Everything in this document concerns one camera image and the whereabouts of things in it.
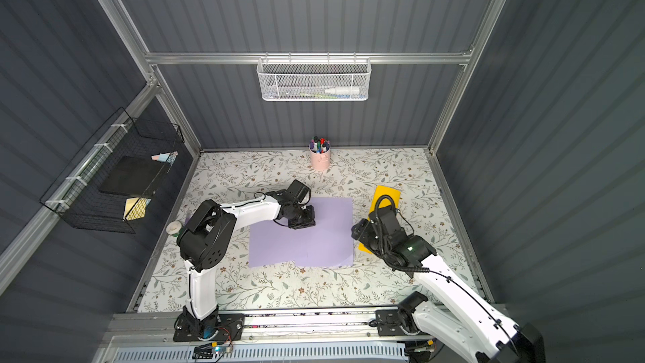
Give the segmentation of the purple paper sheet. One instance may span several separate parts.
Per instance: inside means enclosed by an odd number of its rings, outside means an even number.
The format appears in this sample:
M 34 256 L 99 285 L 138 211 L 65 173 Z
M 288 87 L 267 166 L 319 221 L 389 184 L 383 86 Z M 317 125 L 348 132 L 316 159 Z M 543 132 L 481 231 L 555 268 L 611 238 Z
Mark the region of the purple paper sheet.
M 297 267 L 354 265 L 353 200 L 314 198 L 315 225 L 292 230 L 273 221 L 250 226 L 249 264 L 262 267 L 292 262 Z

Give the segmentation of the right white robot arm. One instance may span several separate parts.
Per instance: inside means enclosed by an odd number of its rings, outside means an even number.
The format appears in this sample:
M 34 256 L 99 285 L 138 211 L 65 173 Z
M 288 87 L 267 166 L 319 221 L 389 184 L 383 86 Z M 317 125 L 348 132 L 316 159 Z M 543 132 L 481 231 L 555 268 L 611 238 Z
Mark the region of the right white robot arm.
M 394 272 L 425 288 L 397 306 L 394 319 L 376 319 L 408 336 L 429 334 L 468 362 L 544 362 L 544 338 L 531 324 L 520 326 L 489 304 L 448 266 L 430 243 L 408 234 L 394 199 L 377 198 L 374 211 L 351 235 Z

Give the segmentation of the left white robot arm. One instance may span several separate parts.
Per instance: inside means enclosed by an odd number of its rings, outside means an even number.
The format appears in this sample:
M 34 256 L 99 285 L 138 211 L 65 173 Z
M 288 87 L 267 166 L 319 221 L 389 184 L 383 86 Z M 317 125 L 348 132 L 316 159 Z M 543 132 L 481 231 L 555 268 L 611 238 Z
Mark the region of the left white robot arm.
M 286 189 L 258 192 L 243 202 L 202 202 L 176 238 L 188 275 L 188 316 L 204 321 L 218 311 L 216 266 L 225 257 L 236 230 L 265 221 L 290 230 L 313 227 L 316 222 L 311 198 L 311 188 L 294 180 Z

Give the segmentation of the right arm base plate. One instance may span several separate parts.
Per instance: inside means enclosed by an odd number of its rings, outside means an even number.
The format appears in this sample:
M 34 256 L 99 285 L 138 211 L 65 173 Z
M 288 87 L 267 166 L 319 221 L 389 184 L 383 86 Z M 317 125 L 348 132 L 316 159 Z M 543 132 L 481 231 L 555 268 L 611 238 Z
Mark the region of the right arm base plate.
M 430 334 L 421 331 L 414 323 L 413 314 L 403 309 L 378 309 L 369 326 L 377 329 L 381 337 L 430 337 Z

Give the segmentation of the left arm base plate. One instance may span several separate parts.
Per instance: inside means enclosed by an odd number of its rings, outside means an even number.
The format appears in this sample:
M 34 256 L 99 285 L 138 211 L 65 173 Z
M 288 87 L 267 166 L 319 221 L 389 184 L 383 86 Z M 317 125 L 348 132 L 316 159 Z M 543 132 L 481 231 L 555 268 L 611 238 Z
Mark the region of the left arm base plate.
M 220 314 L 216 309 L 206 319 L 196 319 L 187 307 L 174 322 L 174 342 L 217 342 L 239 340 L 245 326 L 244 314 Z

